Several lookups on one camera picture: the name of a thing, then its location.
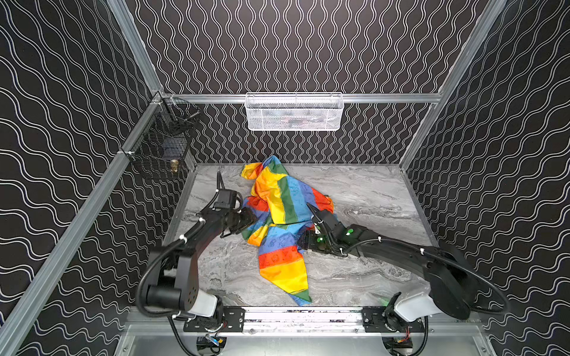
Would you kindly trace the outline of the rainbow striped jacket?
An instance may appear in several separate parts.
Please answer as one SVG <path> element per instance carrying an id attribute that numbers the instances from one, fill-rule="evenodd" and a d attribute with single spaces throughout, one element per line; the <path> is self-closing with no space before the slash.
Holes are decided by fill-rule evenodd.
<path id="1" fill-rule="evenodd" d="M 334 212 L 332 199 L 290 176 L 275 156 L 244 166 L 241 176 L 253 182 L 243 206 L 252 209 L 257 221 L 242 236 L 258 247 L 260 276 L 299 306 L 310 304 L 307 268 L 298 240 L 314 229 L 308 206 Z"/>

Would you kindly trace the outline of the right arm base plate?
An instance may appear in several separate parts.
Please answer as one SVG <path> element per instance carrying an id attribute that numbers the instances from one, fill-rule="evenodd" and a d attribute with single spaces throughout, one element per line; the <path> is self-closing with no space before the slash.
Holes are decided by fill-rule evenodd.
<path id="1" fill-rule="evenodd" d="M 421 319 L 408 322 L 394 311 L 385 311 L 385 307 L 363 307 L 362 325 L 366 333 L 423 333 L 424 323 Z"/>

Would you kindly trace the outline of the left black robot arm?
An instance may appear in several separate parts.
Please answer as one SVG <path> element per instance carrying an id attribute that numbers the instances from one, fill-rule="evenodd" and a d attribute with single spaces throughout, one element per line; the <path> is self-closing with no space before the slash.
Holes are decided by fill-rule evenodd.
<path id="1" fill-rule="evenodd" d="M 221 173 L 216 176 L 214 196 L 197 217 L 190 230 L 149 255 L 135 300 L 146 317 L 204 317 L 221 322 L 222 302 L 199 286 L 200 255 L 215 238 L 240 234 L 257 217 L 244 205 L 241 193 L 225 187 Z"/>

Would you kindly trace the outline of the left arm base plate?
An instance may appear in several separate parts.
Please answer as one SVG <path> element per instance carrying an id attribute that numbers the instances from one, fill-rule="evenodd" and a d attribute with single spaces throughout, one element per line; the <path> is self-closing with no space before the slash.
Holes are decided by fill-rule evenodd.
<path id="1" fill-rule="evenodd" d="M 246 310 L 237 306 L 225 306 L 212 317 L 196 317 L 184 323 L 186 333 L 240 333 L 243 332 Z"/>

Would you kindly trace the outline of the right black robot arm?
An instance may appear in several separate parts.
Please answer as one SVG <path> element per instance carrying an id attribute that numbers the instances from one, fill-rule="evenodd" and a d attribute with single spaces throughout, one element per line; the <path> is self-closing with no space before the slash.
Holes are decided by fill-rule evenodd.
<path id="1" fill-rule="evenodd" d="M 412 322 L 432 314 L 467 320 L 472 313 L 505 315 L 512 305 L 506 294 L 475 272 L 465 257 L 449 245 L 422 246 L 384 236 L 362 225 L 345 226 L 334 213 L 307 206 L 314 225 L 298 241 L 302 249 L 338 258 L 380 260 L 421 278 L 390 299 L 391 316 Z"/>

